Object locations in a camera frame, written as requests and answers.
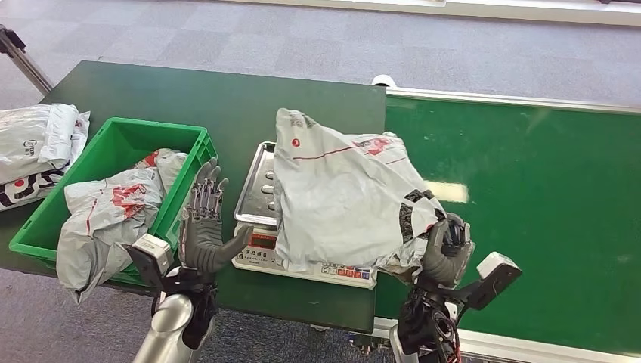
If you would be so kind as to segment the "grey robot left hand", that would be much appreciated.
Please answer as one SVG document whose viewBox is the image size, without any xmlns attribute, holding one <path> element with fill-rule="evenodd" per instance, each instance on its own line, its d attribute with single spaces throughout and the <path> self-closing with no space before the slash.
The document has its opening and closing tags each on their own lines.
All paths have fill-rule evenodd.
<svg viewBox="0 0 641 363">
<path fill-rule="evenodd" d="M 254 227 L 244 225 L 235 237 L 222 240 L 222 204 L 228 186 L 219 178 L 221 167 L 213 157 L 197 172 L 181 212 L 179 258 L 186 268 L 215 274 L 249 243 Z"/>
</svg>

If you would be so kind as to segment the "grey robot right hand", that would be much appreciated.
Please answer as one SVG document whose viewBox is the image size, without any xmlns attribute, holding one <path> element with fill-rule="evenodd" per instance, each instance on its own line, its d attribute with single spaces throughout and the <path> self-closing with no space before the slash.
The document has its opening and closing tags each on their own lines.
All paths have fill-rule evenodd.
<svg viewBox="0 0 641 363">
<path fill-rule="evenodd" d="M 470 224 L 455 213 L 434 224 L 428 233 L 422 269 L 436 283 L 456 287 L 463 277 L 475 243 L 470 236 Z"/>
</svg>

